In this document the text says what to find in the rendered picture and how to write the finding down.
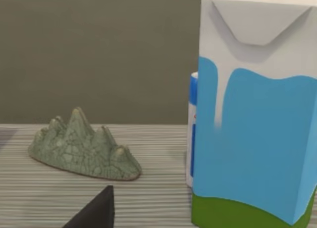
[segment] bottle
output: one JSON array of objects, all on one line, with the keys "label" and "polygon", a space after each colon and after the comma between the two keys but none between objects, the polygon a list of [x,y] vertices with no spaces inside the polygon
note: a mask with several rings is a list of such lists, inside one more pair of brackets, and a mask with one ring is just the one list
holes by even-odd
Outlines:
[{"label": "bottle", "polygon": [[193,174],[194,174],[197,82],[198,82],[198,72],[192,73],[190,77],[190,90],[189,90],[187,155],[186,155],[186,184],[189,187],[192,187]]}]

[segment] gray object at edge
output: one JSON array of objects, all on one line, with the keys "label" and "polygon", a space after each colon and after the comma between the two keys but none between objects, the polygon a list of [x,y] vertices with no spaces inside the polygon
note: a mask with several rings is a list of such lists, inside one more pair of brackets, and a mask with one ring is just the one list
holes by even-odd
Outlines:
[{"label": "gray object at edge", "polygon": [[36,133],[28,152],[46,165],[91,177],[127,181],[142,173],[128,147],[117,145],[107,127],[95,132],[80,108],[67,125],[59,116],[52,119]]}]

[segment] wooden table surface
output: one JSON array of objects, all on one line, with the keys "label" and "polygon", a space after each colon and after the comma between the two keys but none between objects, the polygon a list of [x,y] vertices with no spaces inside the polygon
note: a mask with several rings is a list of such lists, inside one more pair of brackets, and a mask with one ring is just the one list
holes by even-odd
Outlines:
[{"label": "wooden table surface", "polygon": [[[32,160],[27,147],[44,126],[0,125],[0,228],[60,228],[110,184],[115,228],[194,227],[185,184],[186,126],[109,125],[143,168],[130,182],[88,178]],[[317,228],[316,205],[309,228]]]}]

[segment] background wall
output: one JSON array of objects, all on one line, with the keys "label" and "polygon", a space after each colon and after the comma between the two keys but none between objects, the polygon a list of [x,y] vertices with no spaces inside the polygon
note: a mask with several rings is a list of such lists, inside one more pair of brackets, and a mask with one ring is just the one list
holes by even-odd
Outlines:
[{"label": "background wall", "polygon": [[0,123],[187,123],[200,0],[0,0]]}]

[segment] milk carton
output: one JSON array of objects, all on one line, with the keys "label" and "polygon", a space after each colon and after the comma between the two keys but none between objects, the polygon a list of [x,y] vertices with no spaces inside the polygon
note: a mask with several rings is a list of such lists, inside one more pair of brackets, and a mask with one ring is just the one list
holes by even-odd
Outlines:
[{"label": "milk carton", "polygon": [[317,183],[317,0],[202,0],[193,223],[304,228]]},{"label": "milk carton", "polygon": [[198,73],[192,73],[190,77],[189,103],[188,103],[188,131],[186,154],[186,183],[189,187],[193,184],[194,151],[196,132],[196,105],[197,105]]}]

